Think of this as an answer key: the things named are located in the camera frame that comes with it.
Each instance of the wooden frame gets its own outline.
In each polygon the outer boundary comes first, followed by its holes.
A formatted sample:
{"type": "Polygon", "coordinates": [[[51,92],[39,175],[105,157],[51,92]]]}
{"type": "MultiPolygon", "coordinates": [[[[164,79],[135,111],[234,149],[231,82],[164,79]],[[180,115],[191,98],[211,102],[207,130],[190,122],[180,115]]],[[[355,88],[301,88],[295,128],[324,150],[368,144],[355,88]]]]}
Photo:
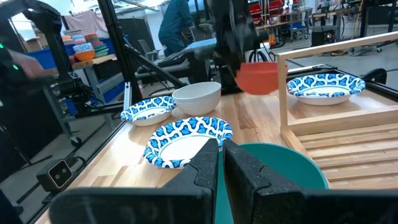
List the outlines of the wooden frame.
{"type": "MultiPolygon", "coordinates": [[[[392,176],[398,175],[398,167],[394,165],[394,161],[398,161],[398,105],[295,119],[289,123],[288,117],[292,115],[287,107],[286,60],[396,39],[398,32],[390,32],[277,55],[280,133],[289,147],[326,170],[324,174],[330,182],[341,186],[341,182],[347,180],[371,182],[374,177],[392,182],[392,176]],[[390,163],[391,166],[378,167],[377,163],[390,163]],[[344,169],[353,166],[363,169],[344,169]]],[[[381,184],[377,188],[391,186],[394,185],[381,184]]]]}

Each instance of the chair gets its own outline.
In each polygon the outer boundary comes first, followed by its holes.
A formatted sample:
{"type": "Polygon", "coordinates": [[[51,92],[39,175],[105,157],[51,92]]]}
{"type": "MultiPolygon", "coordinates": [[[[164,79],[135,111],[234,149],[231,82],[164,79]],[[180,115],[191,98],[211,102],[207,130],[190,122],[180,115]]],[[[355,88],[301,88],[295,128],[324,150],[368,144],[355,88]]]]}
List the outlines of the chair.
{"type": "Polygon", "coordinates": [[[214,33],[213,26],[211,24],[200,24],[199,27],[205,32],[198,30],[196,26],[189,27],[194,41],[216,38],[216,34],[214,33]]]}
{"type": "Polygon", "coordinates": [[[141,40],[138,40],[138,42],[141,45],[141,47],[145,53],[145,57],[147,57],[152,62],[156,61],[160,50],[150,50],[150,48],[145,40],[141,39],[141,40]]]}

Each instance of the paper plate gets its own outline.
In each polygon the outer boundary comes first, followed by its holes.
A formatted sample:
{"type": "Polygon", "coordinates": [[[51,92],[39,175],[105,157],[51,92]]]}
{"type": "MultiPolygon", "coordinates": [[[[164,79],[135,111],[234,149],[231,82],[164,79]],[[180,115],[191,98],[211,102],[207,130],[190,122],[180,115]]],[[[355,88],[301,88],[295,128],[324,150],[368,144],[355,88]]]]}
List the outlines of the paper plate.
{"type": "Polygon", "coordinates": [[[342,103],[365,89],[365,81],[346,74],[318,74],[294,78],[287,83],[287,91],[310,105],[342,103]]]}
{"type": "Polygon", "coordinates": [[[166,124],[150,137],[144,158],[155,166],[181,169],[209,138],[216,138],[221,147],[225,139],[232,139],[232,128],[222,119],[209,117],[193,117],[166,124]]]}
{"type": "Polygon", "coordinates": [[[166,120],[175,108],[172,97],[160,96],[140,101],[121,113],[123,121],[137,126],[149,126],[166,120]]]}

